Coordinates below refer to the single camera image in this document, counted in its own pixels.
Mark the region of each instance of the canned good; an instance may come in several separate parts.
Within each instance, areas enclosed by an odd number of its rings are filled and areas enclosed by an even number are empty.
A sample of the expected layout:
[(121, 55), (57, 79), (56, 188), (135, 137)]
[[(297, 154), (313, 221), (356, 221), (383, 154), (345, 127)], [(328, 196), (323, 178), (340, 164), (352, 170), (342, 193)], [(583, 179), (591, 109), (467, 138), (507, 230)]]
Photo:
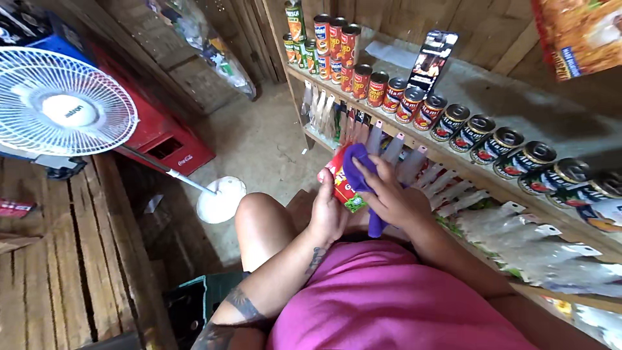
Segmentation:
[(347, 25), (348, 21), (343, 17), (332, 18), (328, 23), (328, 32), (330, 34), (328, 51), (330, 51), (330, 57), (334, 59), (341, 58), (341, 28)]
[(348, 24), (341, 28), (341, 61), (345, 65), (355, 65), (358, 61), (359, 40), (361, 26)]
[(530, 141), (512, 155), (499, 159), (493, 165), (494, 172), (504, 179), (516, 179), (535, 168), (552, 163), (557, 152), (540, 141)]
[(37, 207), (33, 202), (16, 202), (0, 198), (0, 217), (24, 217)]
[(307, 67), (309, 73), (317, 75), (320, 73), (320, 64), (317, 62), (317, 52), (315, 51), (315, 39), (305, 41), (305, 51), (307, 53)]
[(471, 159), (479, 165), (487, 165), (517, 148), (525, 140), (521, 134), (507, 126), (498, 128), (491, 136), (469, 152)]
[(315, 40), (317, 40), (317, 55), (324, 56), (328, 53), (328, 22), (331, 17), (328, 14), (319, 14), (313, 17), (315, 24)]
[(384, 92), (387, 89), (389, 75), (385, 72), (375, 72), (369, 77), (367, 104), (371, 107), (380, 107), (384, 101)]
[(292, 34), (287, 33), (283, 36), (283, 43), (285, 43), (285, 51), (287, 52), (288, 63), (297, 63), (296, 52), (294, 51), (294, 41), (292, 40)]
[(366, 64), (357, 64), (354, 66), (354, 74), (352, 76), (352, 95), (358, 100), (367, 98), (367, 89), (369, 86), (369, 78), (373, 69)]
[(588, 182), (560, 188), (547, 199), (560, 208), (587, 206), (607, 199), (622, 199), (622, 176), (601, 173)]
[(324, 55), (324, 56), (318, 56), (317, 57), (317, 64), (318, 67), (320, 67), (320, 79), (322, 80), (329, 80), (330, 79), (330, 56), (329, 55)]
[(294, 5), (291, 2), (285, 2), (285, 14), (287, 15), (287, 24), (289, 32), (292, 34), (292, 40), (295, 42), (303, 41), (307, 38), (305, 28), (305, 17), (302, 15), (302, 2), (296, 1)]
[(468, 119), (471, 111), (462, 105), (450, 105), (447, 107), (438, 122), (430, 129), (430, 136), (438, 142), (445, 142), (460, 129)]
[(354, 66), (341, 67), (341, 90), (343, 92), (352, 92), (352, 75), (354, 74)]
[(305, 50), (305, 42), (294, 42), (294, 52), (296, 54), (296, 63), (298, 63), (298, 68), (308, 69), (309, 65), (307, 63), (307, 51)]
[(383, 111), (393, 114), (397, 111), (400, 100), (406, 90), (406, 80), (402, 78), (393, 78), (389, 80), (387, 92), (384, 94)]
[(330, 57), (330, 78), (333, 84), (341, 84), (341, 60)]
[(404, 91), (402, 100), (399, 102), (397, 111), (395, 114), (395, 120), (402, 124), (408, 124), (412, 122), (415, 117), (421, 103), (423, 103), (425, 91), (420, 87), (409, 87)]
[(518, 187), (532, 194), (552, 194), (561, 188), (587, 181), (590, 166), (574, 158), (564, 158), (518, 178)]
[(430, 130), (434, 121), (439, 117), (440, 112), (447, 106), (447, 100), (438, 94), (429, 95), (424, 104), (421, 105), (421, 109), (415, 117), (413, 125), (417, 130), (427, 131)]
[(449, 146), (454, 151), (464, 153), (471, 149), (477, 141), (483, 139), (494, 130), (494, 120), (481, 114), (474, 115), (449, 139)]

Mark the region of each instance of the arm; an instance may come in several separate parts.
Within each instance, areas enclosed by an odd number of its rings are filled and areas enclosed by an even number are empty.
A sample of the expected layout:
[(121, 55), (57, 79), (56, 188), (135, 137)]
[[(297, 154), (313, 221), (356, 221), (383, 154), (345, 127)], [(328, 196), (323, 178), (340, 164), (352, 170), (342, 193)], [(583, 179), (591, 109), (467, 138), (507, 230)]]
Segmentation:
[(421, 191), (403, 190), (387, 162), (375, 156), (369, 158), (377, 165), (378, 175), (353, 159), (367, 184), (376, 192), (376, 195), (362, 192), (361, 197), (383, 220), (404, 229), (423, 264), (466, 283), (541, 350), (606, 349), (518, 294), (500, 273), (463, 248), (436, 223)]
[(333, 197), (332, 174), (327, 169), (323, 172), (325, 180), (313, 202), (309, 226), (229, 293), (192, 350), (264, 348), (272, 321), (309, 280), (345, 228), (347, 216)]

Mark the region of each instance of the hand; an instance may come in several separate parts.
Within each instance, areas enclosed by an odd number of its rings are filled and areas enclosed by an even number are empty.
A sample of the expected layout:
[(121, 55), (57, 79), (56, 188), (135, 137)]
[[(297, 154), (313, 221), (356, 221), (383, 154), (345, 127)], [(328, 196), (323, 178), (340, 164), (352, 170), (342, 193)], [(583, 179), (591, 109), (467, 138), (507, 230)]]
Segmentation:
[(327, 169), (322, 169), (322, 185), (313, 201), (311, 222), (307, 230), (311, 234), (326, 239), (328, 245), (338, 240), (345, 230), (348, 222), (348, 210), (333, 196), (335, 190), (335, 178)]
[(402, 189), (391, 164), (373, 155), (369, 155), (369, 159), (376, 165), (378, 175), (369, 171), (356, 158), (352, 158), (352, 161), (365, 177), (367, 185), (376, 191), (376, 194), (371, 192), (358, 192), (358, 194), (382, 220), (401, 228), (410, 225), (418, 218), (431, 217), (430, 202), (423, 192), (415, 188)]

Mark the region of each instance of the forearm tattoo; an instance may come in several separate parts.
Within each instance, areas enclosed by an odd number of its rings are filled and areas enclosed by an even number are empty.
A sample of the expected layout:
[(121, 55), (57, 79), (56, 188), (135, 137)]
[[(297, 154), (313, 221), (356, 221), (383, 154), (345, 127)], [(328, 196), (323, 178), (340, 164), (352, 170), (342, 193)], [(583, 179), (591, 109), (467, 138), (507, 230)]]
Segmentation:
[(272, 321), (255, 308), (239, 286), (229, 292), (225, 301), (238, 309), (245, 321), (236, 324), (208, 322), (192, 346), (192, 350), (226, 350), (236, 328), (257, 328), (265, 333), (269, 332)]
[(320, 247), (313, 248), (313, 258), (311, 259), (309, 268), (307, 269), (307, 271), (305, 271), (305, 275), (313, 275), (313, 272), (317, 269), (317, 267), (324, 259), (324, 255), (326, 255), (326, 249)]

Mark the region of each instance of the red snack package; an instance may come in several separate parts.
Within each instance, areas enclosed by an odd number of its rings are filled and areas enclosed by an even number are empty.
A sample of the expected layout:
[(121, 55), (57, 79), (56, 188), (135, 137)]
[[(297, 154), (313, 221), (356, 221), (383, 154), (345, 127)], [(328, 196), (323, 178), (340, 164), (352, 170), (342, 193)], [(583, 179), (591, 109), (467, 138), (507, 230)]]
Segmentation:
[[(337, 197), (337, 199), (343, 203), (348, 210), (356, 212), (358, 209), (366, 206), (367, 203), (365, 203), (363, 198), (352, 189), (350, 183), (348, 183), (348, 179), (343, 173), (343, 154), (348, 146), (349, 144), (342, 147), (342, 149), (335, 154), (333, 159), (326, 164), (325, 168), (328, 168), (335, 178), (335, 197)], [(321, 171), (317, 174), (317, 180), (322, 182)]]

